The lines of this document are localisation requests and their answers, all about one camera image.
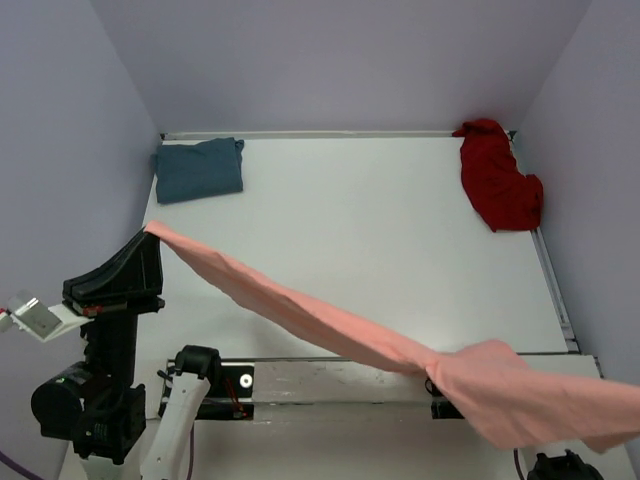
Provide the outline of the pink t-shirt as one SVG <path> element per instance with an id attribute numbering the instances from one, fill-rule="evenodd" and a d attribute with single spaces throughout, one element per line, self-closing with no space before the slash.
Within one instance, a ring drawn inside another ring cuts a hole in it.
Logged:
<path id="1" fill-rule="evenodd" d="M 498 340 L 440 353 L 281 286 L 160 222 L 151 221 L 144 230 L 236 304 L 294 336 L 384 371 L 425 374 L 471 426 L 498 448 L 581 440 L 591 450 L 604 453 L 639 435 L 639 389 L 634 385 L 537 371 Z"/>

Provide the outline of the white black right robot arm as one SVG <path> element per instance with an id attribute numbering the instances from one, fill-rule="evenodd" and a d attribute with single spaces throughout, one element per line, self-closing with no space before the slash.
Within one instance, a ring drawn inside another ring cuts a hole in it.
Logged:
<path id="1" fill-rule="evenodd" d="M 560 456 L 537 453 L 527 480 L 603 480 L 602 474 L 571 450 Z"/>

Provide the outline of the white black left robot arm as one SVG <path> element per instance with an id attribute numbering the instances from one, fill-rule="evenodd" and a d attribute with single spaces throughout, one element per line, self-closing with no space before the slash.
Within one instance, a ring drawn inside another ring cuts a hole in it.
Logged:
<path id="1" fill-rule="evenodd" d="M 40 385 L 31 410 L 43 436 L 67 440 L 90 479 L 120 479 L 146 428 L 146 390 L 135 385 L 138 318 L 165 305 L 160 240 L 139 231 L 96 269 L 64 281 L 62 305 L 82 321 L 84 358 Z M 179 475 L 199 407 L 221 383 L 218 350 L 187 345 L 174 360 L 171 392 L 140 465 L 143 479 Z"/>

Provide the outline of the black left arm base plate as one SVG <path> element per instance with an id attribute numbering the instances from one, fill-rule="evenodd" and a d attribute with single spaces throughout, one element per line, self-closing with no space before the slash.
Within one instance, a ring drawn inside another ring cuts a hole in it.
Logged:
<path id="1" fill-rule="evenodd" d="M 211 421 L 252 420 L 254 415 L 252 362 L 223 361 L 220 380 L 201 403 L 196 419 Z"/>

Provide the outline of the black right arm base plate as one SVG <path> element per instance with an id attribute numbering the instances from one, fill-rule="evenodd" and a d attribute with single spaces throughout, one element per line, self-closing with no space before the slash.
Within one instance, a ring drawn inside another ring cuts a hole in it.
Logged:
<path id="1" fill-rule="evenodd" d="M 432 382 L 427 378 L 424 382 L 427 393 L 431 396 L 431 416 L 433 420 L 464 420 L 465 416 L 447 399 Z"/>

